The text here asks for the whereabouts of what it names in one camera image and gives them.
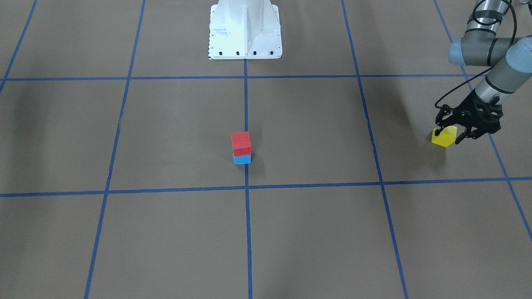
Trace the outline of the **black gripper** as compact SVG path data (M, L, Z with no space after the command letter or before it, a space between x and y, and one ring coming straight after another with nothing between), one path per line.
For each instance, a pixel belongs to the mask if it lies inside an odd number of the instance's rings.
M444 133L445 136L456 137L458 145L464 139L476 140L484 134L494 134L500 130L500 118L503 117L502 105L498 104L500 98L496 95L490 102L483 101L475 91L460 103L457 114L454 108L443 105L436 115L435 137ZM457 124L464 127L464 132L457 136Z

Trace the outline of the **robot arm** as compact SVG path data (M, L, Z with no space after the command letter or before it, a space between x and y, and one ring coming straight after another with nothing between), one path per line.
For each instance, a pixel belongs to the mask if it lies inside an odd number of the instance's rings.
M502 104L531 78L531 36L516 38L517 18L509 0L477 0L464 36L452 41L448 59L483 66L481 81L456 107L439 101L431 142L441 147L476 140L500 130Z

